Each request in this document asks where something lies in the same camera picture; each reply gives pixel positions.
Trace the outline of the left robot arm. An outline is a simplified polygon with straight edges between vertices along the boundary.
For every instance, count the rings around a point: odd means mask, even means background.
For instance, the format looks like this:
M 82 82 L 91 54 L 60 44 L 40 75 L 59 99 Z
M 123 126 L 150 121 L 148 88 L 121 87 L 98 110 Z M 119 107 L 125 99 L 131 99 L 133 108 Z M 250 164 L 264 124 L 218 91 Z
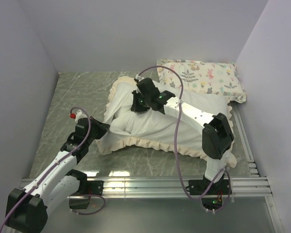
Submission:
M 87 175 L 74 167 L 88 153 L 92 142 L 101 139 L 109 128 L 109 124 L 93 117 L 78 119 L 74 132 L 50 165 L 30 184 L 10 192 L 4 225 L 21 233 L 39 233 L 49 215 L 67 197 L 90 196 Z

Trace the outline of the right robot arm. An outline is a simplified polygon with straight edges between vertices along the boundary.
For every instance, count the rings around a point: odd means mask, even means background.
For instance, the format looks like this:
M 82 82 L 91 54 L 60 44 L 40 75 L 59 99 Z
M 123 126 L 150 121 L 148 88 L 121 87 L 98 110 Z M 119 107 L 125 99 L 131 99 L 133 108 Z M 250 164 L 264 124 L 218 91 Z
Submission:
M 150 78 L 134 79 L 136 90 L 133 94 L 131 110 L 137 113 L 149 109 L 177 119 L 175 135 L 180 122 L 183 122 L 202 136 L 201 147 L 207 155 L 207 168 L 204 175 L 204 188 L 209 194 L 215 194 L 221 188 L 220 180 L 224 175 L 225 157 L 234 136 L 226 115 L 212 114 L 200 110 L 183 101 L 171 91 L 160 91 Z

